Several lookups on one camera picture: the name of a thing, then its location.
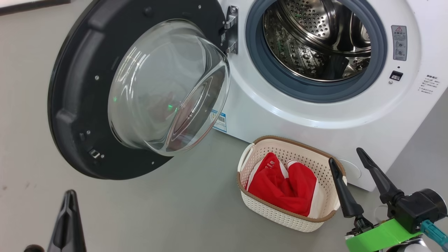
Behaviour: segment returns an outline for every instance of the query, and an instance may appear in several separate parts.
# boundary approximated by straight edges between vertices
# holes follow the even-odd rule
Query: floor
[[[47,86],[60,45],[87,0],[0,17],[0,248],[46,247],[63,193],[78,193],[88,251],[346,251],[353,220],[340,211],[301,233],[250,211],[236,184],[247,143],[212,131],[197,147],[127,181],[86,177],[58,153],[47,125]],[[448,197],[448,93],[388,175],[406,193]],[[350,187],[374,221],[378,191]],[[448,221],[438,225],[448,230]],[[432,251],[440,251],[428,242]]]

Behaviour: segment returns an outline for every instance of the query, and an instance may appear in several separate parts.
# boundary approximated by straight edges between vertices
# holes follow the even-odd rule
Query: gray sticker
[[[405,26],[392,26],[393,59],[406,61],[408,55],[408,33]]]

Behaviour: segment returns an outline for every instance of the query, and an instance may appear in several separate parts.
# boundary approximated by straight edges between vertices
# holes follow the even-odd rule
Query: red fabric
[[[289,178],[284,178],[280,161],[274,153],[268,153],[256,168],[248,192],[287,211],[308,216],[317,178],[301,163],[288,168]]]

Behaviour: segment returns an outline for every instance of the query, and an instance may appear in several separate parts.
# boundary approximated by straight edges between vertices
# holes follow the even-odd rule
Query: white washing machine
[[[328,152],[375,183],[447,87],[448,2],[97,0],[55,63],[48,118],[62,156],[94,178],[146,174],[214,127]]]

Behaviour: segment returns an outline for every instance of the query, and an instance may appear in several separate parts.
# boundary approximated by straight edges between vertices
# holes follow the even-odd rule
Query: stainless steel drum
[[[369,35],[338,1],[279,0],[266,10],[263,28],[272,54],[295,75],[333,82],[369,65]]]

